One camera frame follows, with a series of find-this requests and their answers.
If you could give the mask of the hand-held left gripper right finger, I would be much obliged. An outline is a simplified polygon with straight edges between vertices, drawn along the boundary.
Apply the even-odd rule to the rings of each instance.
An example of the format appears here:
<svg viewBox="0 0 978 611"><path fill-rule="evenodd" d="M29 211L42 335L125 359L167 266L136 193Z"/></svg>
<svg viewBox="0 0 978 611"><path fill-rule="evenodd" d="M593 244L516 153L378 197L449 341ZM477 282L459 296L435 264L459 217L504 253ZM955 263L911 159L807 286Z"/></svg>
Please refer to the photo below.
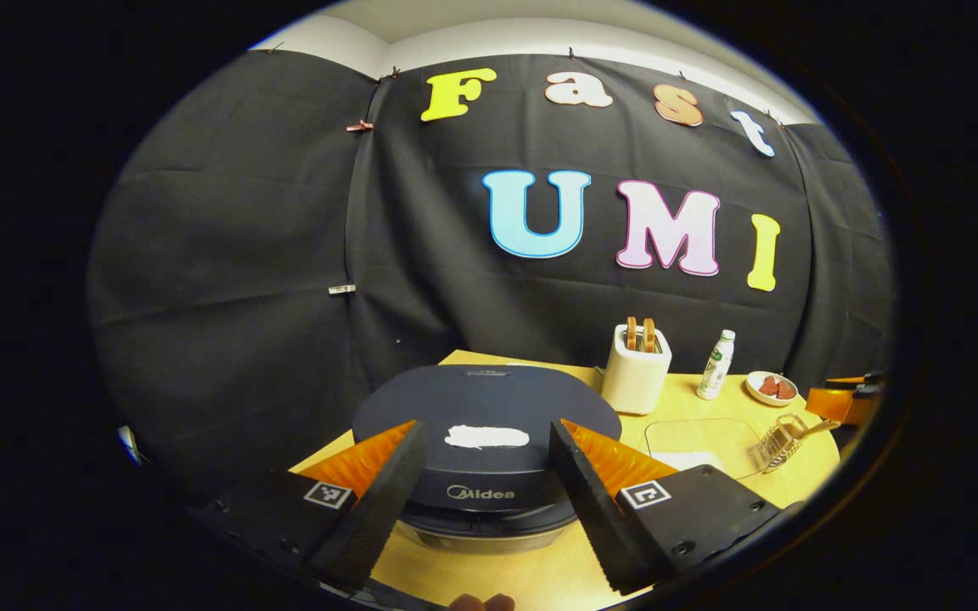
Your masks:
<svg viewBox="0 0 978 611"><path fill-rule="evenodd" d="M610 588L632 594L699 571L783 509L721 469L673 468L568 420L548 457Z"/></svg>

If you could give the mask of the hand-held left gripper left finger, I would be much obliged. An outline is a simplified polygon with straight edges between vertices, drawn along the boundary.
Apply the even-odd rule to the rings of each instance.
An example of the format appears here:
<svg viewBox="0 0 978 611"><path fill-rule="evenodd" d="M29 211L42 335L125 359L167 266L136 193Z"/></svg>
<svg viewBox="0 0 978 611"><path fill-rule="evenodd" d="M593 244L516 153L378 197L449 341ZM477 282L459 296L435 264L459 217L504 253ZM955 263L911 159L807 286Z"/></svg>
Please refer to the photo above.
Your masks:
<svg viewBox="0 0 978 611"><path fill-rule="evenodd" d="M193 515L284 575L353 594L368 584L427 445L426 425L407 421L311 467L234 485Z"/></svg>

